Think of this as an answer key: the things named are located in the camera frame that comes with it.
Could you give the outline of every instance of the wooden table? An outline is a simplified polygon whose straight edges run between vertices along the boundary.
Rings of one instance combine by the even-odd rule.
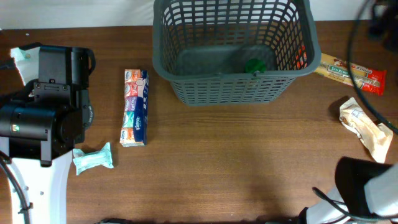
[[[344,58],[351,25],[317,22],[322,52]],[[369,41],[365,31],[360,30],[354,46],[354,61],[389,71],[384,96],[366,96],[398,124],[398,55]],[[152,27],[4,30],[0,60],[7,58],[11,47],[36,41],[88,47],[97,58],[90,77],[95,120],[86,141],[77,147],[91,152],[110,142],[115,168],[95,167],[76,176],[71,165],[68,223],[94,223],[106,217],[217,222],[295,216],[319,201],[311,187],[324,191],[333,187],[339,158],[372,160],[356,135],[340,124],[333,104],[356,96],[354,90],[319,75],[296,79],[270,104],[188,107],[152,67]],[[149,71],[145,147],[119,144],[125,68]],[[21,87],[16,71],[0,71],[0,94]],[[394,136],[388,163],[398,162],[397,141]],[[3,172],[0,183],[0,223],[10,223]]]

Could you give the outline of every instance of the kleenex box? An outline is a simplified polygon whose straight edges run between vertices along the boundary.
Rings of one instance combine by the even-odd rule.
[[[124,147],[147,144],[148,86],[146,70],[124,71],[124,116],[120,143]]]

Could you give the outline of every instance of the basket bottom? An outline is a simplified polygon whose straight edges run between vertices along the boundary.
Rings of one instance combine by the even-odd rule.
[[[210,45],[190,47],[177,57],[177,75],[244,73],[250,59],[262,60],[267,70],[277,70],[274,50],[266,45]]]

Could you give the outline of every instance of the green ball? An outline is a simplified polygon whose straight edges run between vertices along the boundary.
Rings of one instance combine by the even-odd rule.
[[[246,73],[254,73],[256,71],[258,72],[265,72],[267,70],[267,66],[262,60],[253,58],[250,59],[246,62],[246,65],[244,66],[244,72]]]

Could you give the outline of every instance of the light blue wrapped candy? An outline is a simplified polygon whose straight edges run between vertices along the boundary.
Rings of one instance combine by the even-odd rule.
[[[105,146],[97,152],[85,154],[80,149],[73,150],[73,163],[76,165],[76,175],[79,175],[84,170],[90,169],[94,166],[102,165],[112,169],[112,154],[111,144],[108,142]]]

